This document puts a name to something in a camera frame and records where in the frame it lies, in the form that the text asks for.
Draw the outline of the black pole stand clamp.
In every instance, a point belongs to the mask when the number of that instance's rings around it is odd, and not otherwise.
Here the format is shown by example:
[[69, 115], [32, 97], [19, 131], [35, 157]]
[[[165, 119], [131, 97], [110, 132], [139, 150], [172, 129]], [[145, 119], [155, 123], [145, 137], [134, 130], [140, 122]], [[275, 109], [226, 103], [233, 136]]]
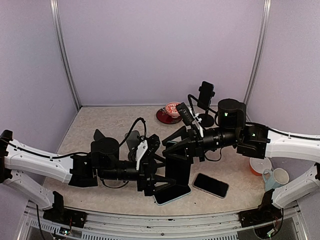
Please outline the black pole stand clamp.
[[209, 114], [210, 106], [205, 110], [205, 113], [201, 113], [199, 117], [202, 119], [202, 124], [209, 128], [214, 125], [214, 118]]

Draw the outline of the phone black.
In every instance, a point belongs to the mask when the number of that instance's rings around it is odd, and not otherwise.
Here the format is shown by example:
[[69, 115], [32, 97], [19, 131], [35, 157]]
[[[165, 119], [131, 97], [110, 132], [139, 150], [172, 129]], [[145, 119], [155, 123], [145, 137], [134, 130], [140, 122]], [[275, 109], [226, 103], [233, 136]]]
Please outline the phone black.
[[211, 98], [215, 95], [214, 85], [207, 81], [203, 81], [198, 90], [197, 106], [202, 110], [206, 110], [211, 104]]

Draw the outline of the black pole stand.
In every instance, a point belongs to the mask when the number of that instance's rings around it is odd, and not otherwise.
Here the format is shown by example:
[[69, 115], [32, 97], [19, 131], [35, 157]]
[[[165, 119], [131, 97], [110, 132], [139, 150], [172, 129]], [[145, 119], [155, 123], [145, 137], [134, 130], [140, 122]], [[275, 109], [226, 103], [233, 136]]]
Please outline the black pole stand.
[[160, 146], [158, 135], [153, 134], [146, 138], [134, 135], [129, 137], [126, 143], [129, 149], [128, 159], [135, 164], [137, 171], [150, 175], [165, 166], [165, 159], [156, 154]]

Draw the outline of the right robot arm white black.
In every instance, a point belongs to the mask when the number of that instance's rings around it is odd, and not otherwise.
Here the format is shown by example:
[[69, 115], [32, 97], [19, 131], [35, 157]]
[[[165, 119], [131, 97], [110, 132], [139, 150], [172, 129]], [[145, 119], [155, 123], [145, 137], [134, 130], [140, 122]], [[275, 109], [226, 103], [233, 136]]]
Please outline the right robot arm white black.
[[177, 111], [186, 127], [181, 127], [163, 140], [166, 158], [178, 158], [177, 152], [184, 150], [184, 157], [192, 161], [198, 157], [204, 161], [208, 151], [233, 146], [238, 154], [246, 157], [290, 158], [314, 162], [304, 174], [289, 183], [269, 190], [256, 210], [256, 218], [266, 222], [276, 209], [306, 196], [320, 187], [320, 138], [315, 135], [281, 132], [268, 126], [246, 121], [246, 105], [232, 98], [218, 102], [215, 128], [203, 129], [200, 120], [184, 103]]

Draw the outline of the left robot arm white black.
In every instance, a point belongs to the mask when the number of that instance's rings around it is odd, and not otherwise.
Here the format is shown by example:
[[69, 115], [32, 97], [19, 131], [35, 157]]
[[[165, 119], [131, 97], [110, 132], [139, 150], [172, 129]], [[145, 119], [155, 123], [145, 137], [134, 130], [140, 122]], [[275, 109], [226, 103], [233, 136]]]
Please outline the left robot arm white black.
[[153, 196], [176, 184], [176, 180], [156, 174], [158, 168], [165, 166], [164, 159], [155, 154], [158, 148], [157, 135], [141, 138], [136, 160], [120, 160], [119, 142], [96, 130], [89, 153], [60, 155], [27, 146], [15, 140], [12, 131], [4, 130], [0, 135], [0, 182], [20, 191], [63, 223], [70, 218], [63, 196], [43, 188], [27, 173], [78, 188], [96, 187], [98, 180], [135, 181], [139, 192]]

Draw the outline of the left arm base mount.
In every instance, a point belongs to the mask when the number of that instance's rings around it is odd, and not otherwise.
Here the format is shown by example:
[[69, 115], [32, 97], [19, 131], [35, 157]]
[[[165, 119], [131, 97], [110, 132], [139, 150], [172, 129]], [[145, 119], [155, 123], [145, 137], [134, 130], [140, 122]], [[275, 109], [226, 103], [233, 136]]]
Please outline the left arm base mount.
[[87, 213], [68, 208], [65, 208], [62, 212], [59, 212], [58, 210], [54, 210], [52, 208], [44, 211], [43, 218], [54, 223], [68, 225], [70, 227], [83, 228], [85, 225], [85, 220], [87, 219]]

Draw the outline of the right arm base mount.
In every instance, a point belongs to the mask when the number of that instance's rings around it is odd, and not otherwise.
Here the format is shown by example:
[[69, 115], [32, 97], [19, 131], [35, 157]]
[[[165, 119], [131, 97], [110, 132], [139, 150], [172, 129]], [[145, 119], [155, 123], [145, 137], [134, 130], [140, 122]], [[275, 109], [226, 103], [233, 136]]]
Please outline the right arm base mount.
[[283, 217], [282, 210], [271, 202], [262, 202], [257, 208], [244, 210], [238, 213], [242, 228], [272, 222]]

